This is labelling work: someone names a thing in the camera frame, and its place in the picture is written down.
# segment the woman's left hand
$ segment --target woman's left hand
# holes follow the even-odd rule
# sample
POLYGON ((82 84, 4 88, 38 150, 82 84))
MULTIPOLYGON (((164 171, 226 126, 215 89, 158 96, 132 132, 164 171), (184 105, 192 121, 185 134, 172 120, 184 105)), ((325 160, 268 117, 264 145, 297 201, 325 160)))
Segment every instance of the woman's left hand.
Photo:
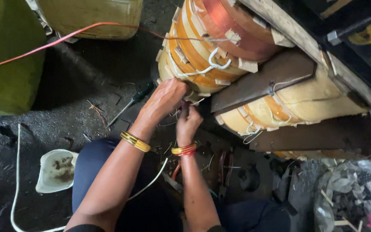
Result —
POLYGON ((177 78, 161 82, 141 109, 137 119, 156 126, 165 116, 180 106, 186 92, 187 85, 177 78))

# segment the orange wire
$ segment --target orange wire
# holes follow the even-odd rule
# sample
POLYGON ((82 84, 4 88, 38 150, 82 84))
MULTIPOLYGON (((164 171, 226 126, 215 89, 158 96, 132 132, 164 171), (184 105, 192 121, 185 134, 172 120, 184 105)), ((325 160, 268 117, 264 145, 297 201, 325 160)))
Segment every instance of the orange wire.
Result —
POLYGON ((139 30, 147 31, 147 32, 149 32, 149 33, 151 33, 151 34, 153 34, 153 35, 155 35, 155 36, 157 36, 157 37, 160 37, 160 38, 162 38, 162 39, 167 39, 167 40, 175 40, 175 39, 177 39, 177 40, 198 40, 198 41, 207 41, 207 40, 195 39, 195 38, 165 37, 165 36, 162 36, 162 35, 159 35, 159 34, 155 33, 154 31, 151 31, 151 30, 146 29, 146 28, 138 27, 138 26, 125 25, 125 24, 119 24, 119 23, 111 23, 111 22, 101 22, 101 23, 92 24, 92 25, 90 25, 90 26, 86 26, 86 27, 83 28, 83 29, 79 29, 79 30, 77 30, 77 31, 74 31, 73 33, 71 33, 71 34, 69 34, 69 35, 66 35, 66 36, 62 37, 62 38, 59 39, 59 40, 56 40, 56 41, 54 41, 54 42, 52 42, 52 43, 49 43, 49 44, 47 44, 47 45, 44 45, 44 46, 42 46, 42 47, 36 48, 36 49, 34 49, 34 50, 30 51, 30 52, 27 52, 27 53, 25 53, 25 54, 22 54, 22 55, 20 55, 20 56, 14 57, 14 58, 9 59, 9 60, 6 60, 6 61, 2 61, 2 62, 0 62, 0 65, 5 64, 5 63, 8 63, 8 62, 11 62, 11 61, 14 61, 14 60, 18 60, 18 59, 20 59, 20 58, 22 58, 22 57, 25 57, 25 56, 31 55, 31 54, 33 54, 33 53, 36 53, 36 52, 40 51, 40 50, 44 50, 45 48, 48 48, 48 47, 52 47, 52 46, 54 46, 54 45, 57 45, 57 44, 63 42, 64 40, 66 40, 66 39, 68 39, 68 38, 70 38, 70 37, 72 37, 72 36, 74 36, 74 35, 76 35, 76 34, 79 34, 79 33, 83 32, 83 31, 86 31, 86 30, 88 30, 88 29, 90 29, 90 28, 93 28, 93 27, 96 27, 96 26, 99 26, 99 25, 116 25, 116 26, 122 26, 122 27, 128 27, 128 28, 136 28, 136 29, 139 29, 139 30))

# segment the woman's right hand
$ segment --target woman's right hand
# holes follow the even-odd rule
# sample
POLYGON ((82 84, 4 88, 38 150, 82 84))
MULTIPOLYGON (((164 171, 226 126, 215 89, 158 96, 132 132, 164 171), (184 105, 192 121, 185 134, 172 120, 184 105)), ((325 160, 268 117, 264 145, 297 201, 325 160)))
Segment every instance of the woman's right hand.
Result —
POLYGON ((185 147, 193 143, 194 134, 202 122, 203 118, 194 106, 189 106, 187 103, 182 104, 180 118, 177 122, 178 147, 185 147))

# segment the knee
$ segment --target knee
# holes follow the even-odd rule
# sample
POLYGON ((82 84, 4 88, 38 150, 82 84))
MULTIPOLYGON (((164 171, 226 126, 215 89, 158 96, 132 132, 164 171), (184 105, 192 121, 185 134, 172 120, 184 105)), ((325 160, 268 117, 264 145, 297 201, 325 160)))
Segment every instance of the knee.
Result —
POLYGON ((116 148, 118 140, 102 138, 85 145, 80 151, 76 165, 86 162, 105 162, 116 148))

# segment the copper wire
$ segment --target copper wire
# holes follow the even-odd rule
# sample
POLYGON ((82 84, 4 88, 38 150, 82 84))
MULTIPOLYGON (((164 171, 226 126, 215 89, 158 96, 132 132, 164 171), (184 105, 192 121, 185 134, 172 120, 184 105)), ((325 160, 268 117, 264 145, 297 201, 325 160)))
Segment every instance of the copper wire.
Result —
POLYGON ((258 48, 261 47, 261 44, 264 43, 243 29, 224 9, 219 0, 203 0, 203 4, 214 23, 224 34, 231 29, 235 34, 240 36, 241 40, 239 41, 239 47, 248 51, 256 52, 258 51, 258 48))
POLYGON ((139 30, 142 30, 142 31, 147 31, 147 32, 149 32, 149 33, 151 33, 151 34, 153 34, 153 35, 159 37, 159 38, 167 39, 167 40, 198 40, 198 41, 210 41, 210 40, 202 40, 202 39, 195 39, 195 38, 165 37, 165 36, 162 36, 162 35, 159 35, 159 34, 155 33, 154 31, 151 31, 151 30, 146 29, 146 28, 143 28, 143 27, 138 27, 138 26, 133 26, 133 25, 125 25, 125 24, 119 24, 119 23, 113 23, 113 22, 101 22, 101 23, 92 24, 92 25, 90 25, 90 26, 86 26, 85 28, 82 28, 82 29, 79 29, 79 30, 77 30, 77 31, 74 31, 73 33, 68 34, 68 35, 62 37, 62 38, 59 39, 59 40, 56 40, 56 41, 54 41, 54 42, 52 42, 52 43, 49 43, 49 44, 47 44, 47 45, 41 46, 41 47, 39 47, 39 48, 36 48, 36 49, 34 49, 34 50, 32 50, 32 51, 29 51, 29 52, 27 52, 27 53, 25 53, 25 54, 22 54, 22 55, 20 55, 20 56, 17 56, 17 57, 11 58, 11 59, 9 59, 9 60, 2 61, 2 62, 0 62, 0 65, 2 65, 2 64, 6 64, 6 63, 9 63, 9 62, 14 61, 14 60, 18 60, 18 59, 20 59, 20 58, 22 58, 22 57, 25 57, 25 56, 31 55, 31 54, 36 53, 36 52, 38 52, 38 51, 41 51, 41 50, 44 50, 44 49, 46 49, 46 48, 52 47, 52 46, 54 46, 54 45, 57 45, 57 44, 59 44, 59 43, 65 41, 66 39, 68 39, 68 38, 70 38, 70 37, 73 37, 73 36, 76 35, 76 34, 79 34, 79 33, 83 32, 83 31, 86 31, 86 30, 88 30, 88 29, 91 29, 91 28, 96 27, 96 26, 99 26, 99 25, 116 25, 116 26, 122 26, 122 27, 128 27, 128 28, 136 28, 136 29, 139 29, 139 30))

